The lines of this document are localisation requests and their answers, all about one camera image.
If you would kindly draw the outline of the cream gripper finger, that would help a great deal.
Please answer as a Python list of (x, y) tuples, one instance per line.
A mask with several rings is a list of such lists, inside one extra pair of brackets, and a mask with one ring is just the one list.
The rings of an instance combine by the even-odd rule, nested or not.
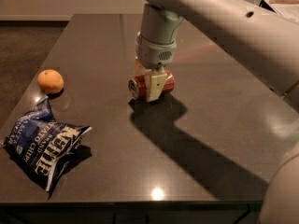
[(159, 99), (164, 84), (166, 82), (167, 73), (164, 68), (151, 69), (145, 73), (146, 85), (146, 101), (152, 102)]
[(147, 69), (142, 65), (138, 58), (135, 58), (135, 77), (144, 76)]

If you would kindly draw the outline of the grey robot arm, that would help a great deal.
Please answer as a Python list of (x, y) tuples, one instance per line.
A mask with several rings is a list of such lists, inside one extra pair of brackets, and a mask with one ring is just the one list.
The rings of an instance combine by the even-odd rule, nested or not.
[(244, 0), (145, 0), (135, 43), (134, 98), (157, 100), (176, 35), (188, 21), (299, 111), (299, 24)]

